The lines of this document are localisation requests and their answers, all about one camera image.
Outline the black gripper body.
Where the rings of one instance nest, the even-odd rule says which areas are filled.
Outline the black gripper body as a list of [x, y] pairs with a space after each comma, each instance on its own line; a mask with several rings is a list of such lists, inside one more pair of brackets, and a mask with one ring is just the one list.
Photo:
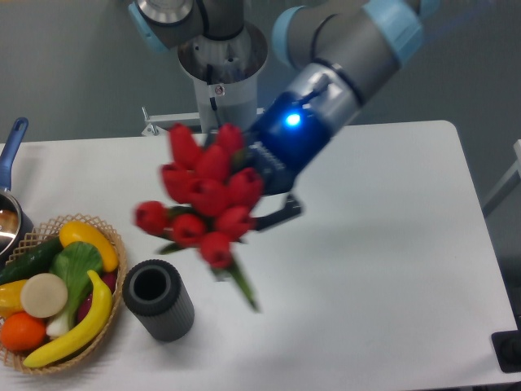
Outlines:
[[250, 166], [264, 182], [265, 196], [289, 192], [300, 172], [330, 142], [332, 134], [302, 98], [284, 92], [245, 131]]

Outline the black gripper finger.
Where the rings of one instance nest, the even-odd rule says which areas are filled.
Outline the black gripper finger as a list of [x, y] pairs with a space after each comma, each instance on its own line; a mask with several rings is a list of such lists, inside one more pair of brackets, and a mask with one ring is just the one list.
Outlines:
[[288, 193], [279, 210], [265, 216], [254, 218], [254, 230], [258, 232], [267, 231], [268, 229], [280, 226], [283, 223], [299, 217], [303, 212], [304, 208], [299, 199], [294, 194]]

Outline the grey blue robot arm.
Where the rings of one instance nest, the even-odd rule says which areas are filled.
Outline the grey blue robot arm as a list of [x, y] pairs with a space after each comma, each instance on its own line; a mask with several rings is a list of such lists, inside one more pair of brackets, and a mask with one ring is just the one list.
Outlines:
[[301, 212], [297, 176], [415, 54], [436, 1], [329, 1], [293, 7], [272, 37], [241, 1], [132, 1], [137, 31], [155, 51], [175, 49], [194, 84], [208, 141], [231, 122], [246, 134], [246, 162], [284, 206], [264, 231]]

